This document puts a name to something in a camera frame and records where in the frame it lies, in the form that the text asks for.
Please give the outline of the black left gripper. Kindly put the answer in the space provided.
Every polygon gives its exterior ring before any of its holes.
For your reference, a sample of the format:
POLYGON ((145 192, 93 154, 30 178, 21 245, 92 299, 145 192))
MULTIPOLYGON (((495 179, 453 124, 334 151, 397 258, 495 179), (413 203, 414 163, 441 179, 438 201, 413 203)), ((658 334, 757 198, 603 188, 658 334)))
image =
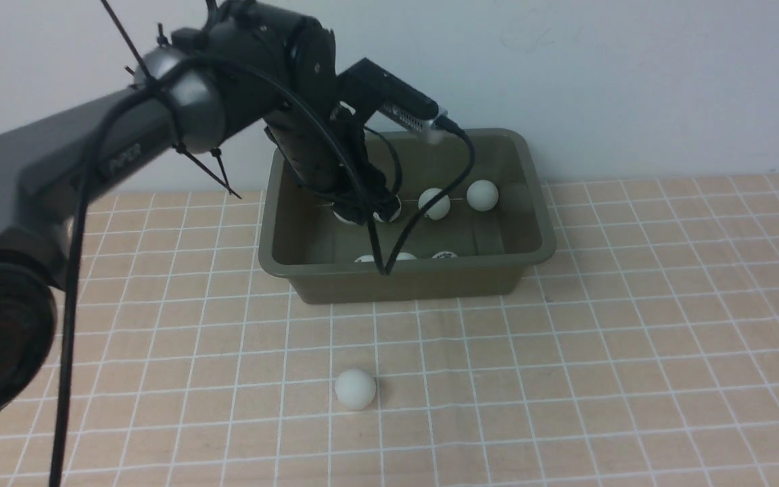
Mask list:
POLYGON ((304 164, 296 162, 295 179, 301 188, 332 203, 333 210, 354 220, 356 225, 365 225, 366 212, 376 212, 381 203, 392 200, 401 190, 403 175, 398 151, 389 139, 365 126, 343 105, 337 105, 331 111, 328 129, 346 152, 346 160, 328 160, 333 170, 328 174, 327 183, 318 181, 320 176, 327 174, 320 166, 307 172, 304 164), (370 161, 366 133, 376 135, 389 151, 393 163, 392 186, 387 185, 385 173, 370 161))

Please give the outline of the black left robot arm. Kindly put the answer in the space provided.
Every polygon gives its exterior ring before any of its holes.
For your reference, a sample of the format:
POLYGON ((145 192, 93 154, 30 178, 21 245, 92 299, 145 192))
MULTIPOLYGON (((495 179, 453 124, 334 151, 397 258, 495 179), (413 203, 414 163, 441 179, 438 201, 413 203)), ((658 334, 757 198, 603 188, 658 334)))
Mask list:
POLYGON ((0 135, 0 412, 25 391, 55 336, 55 298, 71 257, 66 225, 170 149, 203 154, 263 120, 289 168, 312 190, 350 197, 334 136, 366 188, 385 179, 368 161, 361 121, 342 107, 333 31, 259 1, 226 1, 200 28, 149 52, 133 83, 0 135))

